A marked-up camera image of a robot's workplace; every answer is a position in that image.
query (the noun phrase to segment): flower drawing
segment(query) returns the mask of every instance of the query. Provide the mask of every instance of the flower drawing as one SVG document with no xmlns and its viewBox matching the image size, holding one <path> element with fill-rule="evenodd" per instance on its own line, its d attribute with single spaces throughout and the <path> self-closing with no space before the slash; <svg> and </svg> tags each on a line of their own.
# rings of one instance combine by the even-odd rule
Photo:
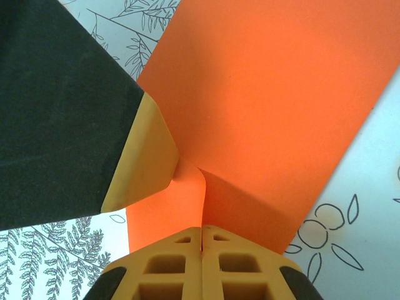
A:
<svg viewBox="0 0 400 300">
<path fill-rule="evenodd" d="M 352 197 L 346 215 L 335 205 L 324 203 L 319 205 L 312 216 L 306 219 L 297 231 L 300 241 L 308 248 L 315 249 L 307 267 L 307 277 L 314 283 L 323 265 L 320 249 L 330 247 L 332 253 L 348 266 L 363 271 L 364 268 L 358 260 L 342 246 L 332 241 L 330 236 L 333 231 L 340 230 L 343 226 L 351 225 L 358 218 L 359 203 L 357 194 Z M 296 254 L 303 247 L 290 244 L 285 253 Z"/>
</svg>

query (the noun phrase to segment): yellow plastic corner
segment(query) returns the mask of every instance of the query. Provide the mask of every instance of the yellow plastic corner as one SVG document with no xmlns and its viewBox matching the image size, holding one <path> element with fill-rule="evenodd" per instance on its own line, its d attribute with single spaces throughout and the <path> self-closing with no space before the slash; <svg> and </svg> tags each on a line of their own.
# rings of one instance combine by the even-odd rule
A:
<svg viewBox="0 0 400 300">
<path fill-rule="evenodd" d="M 178 149 L 163 115 L 145 92 L 101 212 L 125 208 L 167 188 L 178 159 Z"/>
<path fill-rule="evenodd" d="M 216 226 L 192 227 L 112 262 L 126 273 L 111 300 L 296 300 L 291 260 Z"/>
<path fill-rule="evenodd" d="M 109 264 L 127 269 L 112 300 L 201 300 L 201 228 L 192 227 Z"/>
<path fill-rule="evenodd" d="M 202 227 L 205 300 L 296 300 L 279 268 L 291 260 L 216 226 Z"/>
</svg>

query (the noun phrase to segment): black foam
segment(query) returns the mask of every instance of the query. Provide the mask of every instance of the black foam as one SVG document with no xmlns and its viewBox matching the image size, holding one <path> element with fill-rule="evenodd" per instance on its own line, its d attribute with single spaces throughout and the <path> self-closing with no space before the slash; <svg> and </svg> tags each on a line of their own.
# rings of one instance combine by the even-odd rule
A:
<svg viewBox="0 0 400 300">
<path fill-rule="evenodd" d="M 57 0 L 0 11 L 0 230 L 98 214 L 143 91 Z"/>
<path fill-rule="evenodd" d="M 323 300 L 307 276 L 291 267 L 281 267 L 281 273 L 296 300 Z"/>
<path fill-rule="evenodd" d="M 111 300 L 125 273 L 124 267 L 115 267 L 101 274 L 83 300 Z"/>
</svg>

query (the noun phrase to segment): black rubber tip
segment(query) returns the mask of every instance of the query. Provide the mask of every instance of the black rubber tip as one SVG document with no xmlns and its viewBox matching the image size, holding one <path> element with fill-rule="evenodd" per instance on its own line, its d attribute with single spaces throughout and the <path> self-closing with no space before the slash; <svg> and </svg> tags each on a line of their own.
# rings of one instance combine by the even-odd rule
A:
<svg viewBox="0 0 400 300">
<path fill-rule="evenodd" d="M 323 300 L 307 276 L 291 267 L 281 267 L 281 273 L 296 300 Z"/>
<path fill-rule="evenodd" d="M 124 267 L 116 267 L 101 274 L 83 300 L 111 300 L 125 273 Z"/>
</svg>

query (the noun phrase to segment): orange sheet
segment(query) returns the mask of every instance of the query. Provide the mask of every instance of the orange sheet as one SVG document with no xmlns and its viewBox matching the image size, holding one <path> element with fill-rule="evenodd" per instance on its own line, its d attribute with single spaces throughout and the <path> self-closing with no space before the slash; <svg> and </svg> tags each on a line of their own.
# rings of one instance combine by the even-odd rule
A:
<svg viewBox="0 0 400 300">
<path fill-rule="evenodd" d="M 138 82 L 203 170 L 204 223 L 284 251 L 400 63 L 399 16 L 397 0 L 182 0 Z"/>
<path fill-rule="evenodd" d="M 201 227 L 206 182 L 181 158 L 167 189 L 126 209 L 131 252 L 189 227 Z"/>
</svg>

